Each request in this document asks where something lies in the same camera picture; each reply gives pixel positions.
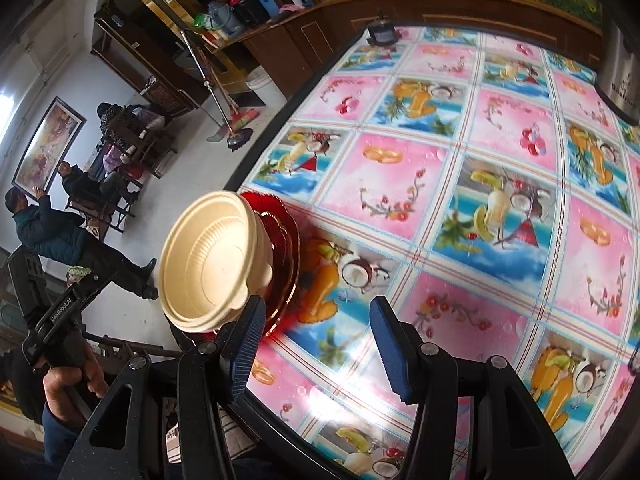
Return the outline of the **beige bowl with lip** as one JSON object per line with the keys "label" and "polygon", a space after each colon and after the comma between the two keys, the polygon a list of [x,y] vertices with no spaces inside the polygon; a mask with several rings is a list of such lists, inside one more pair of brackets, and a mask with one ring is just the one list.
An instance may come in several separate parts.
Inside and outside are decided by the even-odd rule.
{"label": "beige bowl with lip", "polygon": [[200,197],[165,240],[157,287],[169,321],[186,333],[235,320],[273,278],[270,238],[248,201],[227,191]]}

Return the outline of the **standing person dark jacket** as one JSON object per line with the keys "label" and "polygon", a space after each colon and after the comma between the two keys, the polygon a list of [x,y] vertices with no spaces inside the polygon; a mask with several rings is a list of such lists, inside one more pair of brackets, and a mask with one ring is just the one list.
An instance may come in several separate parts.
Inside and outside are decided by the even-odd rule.
{"label": "standing person dark jacket", "polygon": [[111,276],[118,287],[142,299],[157,300],[157,288],[151,283],[154,258],[146,266],[137,266],[84,229],[81,216],[52,208],[42,188],[35,189],[35,196],[37,203],[31,205],[19,188],[10,188],[4,196],[23,245],[66,266],[83,266],[95,274]]}

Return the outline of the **seated person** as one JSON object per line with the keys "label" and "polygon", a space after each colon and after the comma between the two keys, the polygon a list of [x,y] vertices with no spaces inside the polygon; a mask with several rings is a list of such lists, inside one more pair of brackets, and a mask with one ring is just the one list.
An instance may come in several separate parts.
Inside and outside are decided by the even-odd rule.
{"label": "seated person", "polygon": [[99,200],[115,203],[123,198],[127,204],[135,203],[139,192],[130,192],[128,182],[117,172],[108,174],[102,181],[93,180],[88,172],[77,165],[70,166],[66,160],[58,164],[58,174],[62,178],[63,188],[73,200],[88,200],[96,203]]}

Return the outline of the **colourful patterned tablecloth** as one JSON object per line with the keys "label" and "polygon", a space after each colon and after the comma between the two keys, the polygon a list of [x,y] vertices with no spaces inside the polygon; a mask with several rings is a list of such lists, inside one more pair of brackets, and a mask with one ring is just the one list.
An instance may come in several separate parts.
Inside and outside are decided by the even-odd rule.
{"label": "colourful patterned tablecloth", "polygon": [[503,356],[581,474],[634,384],[639,131],[559,52],[399,36],[350,40],[236,182],[277,197],[300,235],[296,295],[250,391],[341,470],[396,477],[416,411],[375,348],[381,295],[452,356]]}

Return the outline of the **white plastic bucket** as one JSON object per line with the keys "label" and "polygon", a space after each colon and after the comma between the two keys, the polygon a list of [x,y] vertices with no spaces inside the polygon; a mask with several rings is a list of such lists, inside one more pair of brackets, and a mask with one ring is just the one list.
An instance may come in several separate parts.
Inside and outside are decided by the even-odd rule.
{"label": "white plastic bucket", "polygon": [[245,83],[247,88],[252,90],[256,96],[264,102],[265,106],[270,105],[271,78],[261,65],[257,66],[247,74]]}

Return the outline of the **small black device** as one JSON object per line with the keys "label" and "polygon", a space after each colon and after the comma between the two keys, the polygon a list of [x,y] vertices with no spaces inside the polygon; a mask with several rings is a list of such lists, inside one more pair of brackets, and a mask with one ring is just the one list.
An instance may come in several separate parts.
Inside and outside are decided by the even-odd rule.
{"label": "small black device", "polygon": [[367,24],[367,42],[373,47],[389,47],[398,43],[399,34],[391,20],[378,18]]}

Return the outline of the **stainless steel thermos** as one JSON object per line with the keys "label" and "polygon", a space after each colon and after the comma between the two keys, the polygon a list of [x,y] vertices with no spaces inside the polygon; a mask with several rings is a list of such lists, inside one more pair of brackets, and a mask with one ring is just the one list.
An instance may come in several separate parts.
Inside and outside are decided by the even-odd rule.
{"label": "stainless steel thermos", "polygon": [[639,60],[608,14],[603,15],[604,53],[594,88],[628,125],[639,125]]}

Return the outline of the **framed wall picture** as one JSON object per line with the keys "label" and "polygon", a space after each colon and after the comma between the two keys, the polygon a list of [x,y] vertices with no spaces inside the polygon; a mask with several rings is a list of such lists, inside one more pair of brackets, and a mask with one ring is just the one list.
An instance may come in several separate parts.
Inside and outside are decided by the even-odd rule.
{"label": "framed wall picture", "polygon": [[12,179],[27,196],[35,188],[48,192],[58,164],[73,144],[86,118],[56,96],[44,112]]}

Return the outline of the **purple frame eyeglasses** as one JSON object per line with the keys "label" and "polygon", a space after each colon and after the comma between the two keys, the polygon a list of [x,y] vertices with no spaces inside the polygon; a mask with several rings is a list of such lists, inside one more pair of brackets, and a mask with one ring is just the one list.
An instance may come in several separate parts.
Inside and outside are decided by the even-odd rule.
{"label": "purple frame eyeglasses", "polygon": [[627,368],[632,376],[640,375],[640,341],[634,346],[634,351],[629,359]]}

